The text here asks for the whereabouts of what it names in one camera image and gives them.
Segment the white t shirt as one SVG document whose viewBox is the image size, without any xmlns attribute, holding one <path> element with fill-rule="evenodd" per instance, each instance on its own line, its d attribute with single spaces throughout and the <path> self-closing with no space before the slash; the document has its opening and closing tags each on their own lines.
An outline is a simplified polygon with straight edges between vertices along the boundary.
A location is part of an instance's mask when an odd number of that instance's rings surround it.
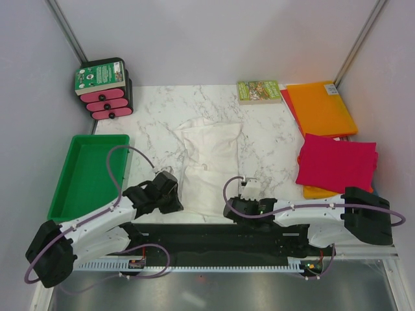
<svg viewBox="0 0 415 311">
<path fill-rule="evenodd" d="M 174 131 L 185 148 L 180 178 L 181 203 L 186 211 L 222 216 L 223 186 L 239 175 L 238 122 L 191 119 Z"/>
</svg>

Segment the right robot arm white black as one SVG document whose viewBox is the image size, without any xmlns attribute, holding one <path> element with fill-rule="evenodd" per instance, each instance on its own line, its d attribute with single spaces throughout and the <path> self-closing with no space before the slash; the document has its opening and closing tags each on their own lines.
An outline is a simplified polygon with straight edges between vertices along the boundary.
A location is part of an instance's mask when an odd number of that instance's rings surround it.
<svg viewBox="0 0 415 311">
<path fill-rule="evenodd" d="M 323 199 L 287 201 L 241 196 L 228 200 L 223 215 L 236 223 L 264 229 L 273 225 L 304 225 L 307 233 L 297 238 L 298 250 L 312 255 L 331 244 L 357 240 L 375 246 L 393 244 L 390 204 L 384 198 L 357 187 Z"/>
</svg>

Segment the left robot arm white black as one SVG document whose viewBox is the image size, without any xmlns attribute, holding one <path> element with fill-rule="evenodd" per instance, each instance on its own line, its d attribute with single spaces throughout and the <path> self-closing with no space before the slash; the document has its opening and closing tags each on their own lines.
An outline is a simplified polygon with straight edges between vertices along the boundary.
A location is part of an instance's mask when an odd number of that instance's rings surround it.
<svg viewBox="0 0 415 311">
<path fill-rule="evenodd" d="M 142 239 L 133 231 L 132 221 L 153 210 L 162 214 L 181 211 L 178 180 L 161 171 L 152 181 L 124 190 L 115 201 L 80 218 L 56 223 L 44 222 L 34 236 L 25 257 L 30 266 L 25 282 L 36 282 L 52 288 L 66 280 L 74 268 L 101 256 L 126 252 L 135 255 Z"/>
</svg>

